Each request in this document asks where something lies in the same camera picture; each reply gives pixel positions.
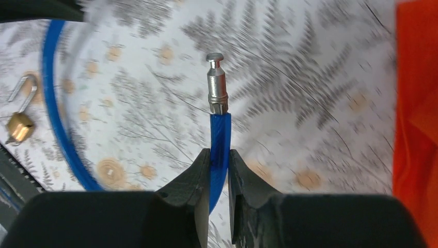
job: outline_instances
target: metal tip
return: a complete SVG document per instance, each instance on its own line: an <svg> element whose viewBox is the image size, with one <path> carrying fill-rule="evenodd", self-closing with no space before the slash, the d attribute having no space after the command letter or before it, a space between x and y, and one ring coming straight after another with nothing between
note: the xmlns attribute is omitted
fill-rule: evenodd
<svg viewBox="0 0 438 248"><path fill-rule="evenodd" d="M209 53L207 54L206 57L206 61L207 62L219 62L219 61L223 61L224 60L224 56L222 55L222 53Z"/></svg>

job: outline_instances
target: silver metal connector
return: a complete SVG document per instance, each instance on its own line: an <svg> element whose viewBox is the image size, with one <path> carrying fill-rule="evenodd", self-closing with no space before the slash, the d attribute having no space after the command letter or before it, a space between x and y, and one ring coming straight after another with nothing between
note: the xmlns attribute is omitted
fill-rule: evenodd
<svg viewBox="0 0 438 248"><path fill-rule="evenodd" d="M222 70L220 61L224 60L222 53L207 54L206 61L210 62L207 73L208 102L213 114L223 115L228 112L228 94L225 80L225 71Z"/></svg>

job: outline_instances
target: brass padlock body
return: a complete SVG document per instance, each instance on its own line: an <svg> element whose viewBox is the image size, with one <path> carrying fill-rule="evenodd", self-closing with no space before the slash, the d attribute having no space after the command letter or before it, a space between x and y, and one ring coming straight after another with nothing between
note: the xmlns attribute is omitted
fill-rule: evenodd
<svg viewBox="0 0 438 248"><path fill-rule="evenodd" d="M35 130L34 122L24 113L15 112L7 125L9 135L18 142L23 142Z"/></svg>

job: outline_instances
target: padlock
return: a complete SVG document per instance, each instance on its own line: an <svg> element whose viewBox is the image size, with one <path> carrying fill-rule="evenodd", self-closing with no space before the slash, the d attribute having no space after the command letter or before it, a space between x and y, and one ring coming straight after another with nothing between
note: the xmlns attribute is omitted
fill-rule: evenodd
<svg viewBox="0 0 438 248"><path fill-rule="evenodd" d="M15 89L12 91L8 102L14 100L15 96L17 96L18 92L20 91L26 80L31 80L32 88L30 90L29 96L26 98L21 108L18 110L18 112L12 114L12 117L7 124L10 142L15 141L21 143L29 138L35 130L34 122L26 114L23 113L38 89L37 78L33 74L27 74L20 79L18 84L15 86Z"/></svg>

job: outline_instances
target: padlock shackle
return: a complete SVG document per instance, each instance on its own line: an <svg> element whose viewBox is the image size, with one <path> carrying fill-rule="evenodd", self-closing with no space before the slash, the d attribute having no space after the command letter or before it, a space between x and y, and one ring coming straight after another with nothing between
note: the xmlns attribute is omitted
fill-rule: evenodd
<svg viewBox="0 0 438 248"><path fill-rule="evenodd" d="M26 75L22 76L21 79L16 84L14 90L12 91L11 96L8 99L8 102L12 102L15 99L15 97L17 96L18 91L20 91L21 87L23 87L24 82L26 82L26 80L28 80L28 79L31 80L31 82L32 82L32 88L30 89L29 96L26 98L23 105L21 105L21 108L18 110L18 113L22 113L27 108L27 106L29 105L32 98L35 96L37 89L38 89L37 77L33 74L26 74Z"/></svg>

